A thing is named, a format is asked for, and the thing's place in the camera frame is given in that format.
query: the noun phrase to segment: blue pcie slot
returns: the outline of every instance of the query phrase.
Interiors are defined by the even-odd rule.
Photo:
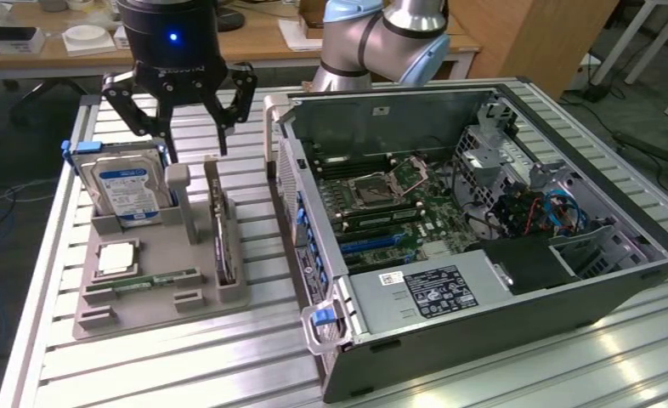
[[[356,253],[369,251],[372,249],[395,247],[401,242],[401,237],[404,234],[396,234],[387,238],[379,238],[375,240],[365,240],[353,242],[351,244],[341,245],[341,253]]]

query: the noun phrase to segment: blue hard drive label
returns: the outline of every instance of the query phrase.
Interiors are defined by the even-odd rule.
[[[115,214],[125,220],[144,220],[160,213],[155,192],[147,187],[149,174],[144,168],[99,173]]]
[[[427,319],[479,305],[456,266],[407,275],[404,282]]]

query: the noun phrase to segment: metal case frame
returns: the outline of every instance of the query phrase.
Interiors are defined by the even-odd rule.
[[[608,180],[603,173],[568,144],[547,121],[520,100],[517,95],[503,85],[479,85],[432,87],[421,92],[459,91],[471,89],[495,89],[528,123],[540,130],[563,157],[595,182],[597,189],[619,207],[633,223],[645,232],[647,239],[656,242],[668,251],[668,232],[635,204],[627,194]],[[405,93],[401,89],[376,90],[371,94]],[[332,97],[345,97],[360,92],[343,92]],[[604,317],[637,292],[659,284],[668,278],[668,257],[644,267],[615,272],[608,275],[543,291],[519,295],[513,300],[493,307],[461,310],[427,323],[408,326],[384,333],[371,334],[367,328],[367,316],[357,307],[356,287],[352,285],[347,268],[321,198],[317,194],[313,174],[308,165],[300,141],[292,135],[292,128],[285,123],[292,118],[291,108],[297,99],[320,98],[329,94],[296,93],[288,95],[288,104],[277,98],[273,117],[281,123],[277,159],[288,163],[279,179],[288,178],[288,188],[279,185],[284,201],[296,201],[291,191],[299,194],[300,205],[307,209],[308,222],[315,232],[317,247],[323,253],[325,270],[333,284],[327,291],[328,301],[304,308],[304,331],[309,348],[323,354],[320,371],[323,375],[324,401],[336,402],[356,395],[368,394],[375,389],[409,380],[432,371],[461,364],[485,355],[509,349],[560,332],[591,325]],[[404,270],[383,269],[372,273]],[[309,293],[299,293],[307,298]],[[344,316],[345,329],[327,329],[315,333],[309,317],[315,310],[335,307]]]

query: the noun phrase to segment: red cable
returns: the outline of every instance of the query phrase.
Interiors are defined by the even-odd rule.
[[[533,223],[535,205],[537,204],[539,201],[540,201],[540,198],[536,198],[533,201],[533,205],[529,206],[528,226],[525,227],[525,235],[528,234],[529,226]]]

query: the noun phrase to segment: barcode sticker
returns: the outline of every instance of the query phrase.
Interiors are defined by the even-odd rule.
[[[395,283],[404,282],[404,272],[397,270],[396,272],[389,272],[388,274],[380,274],[379,279],[381,280],[381,285],[388,286]]]

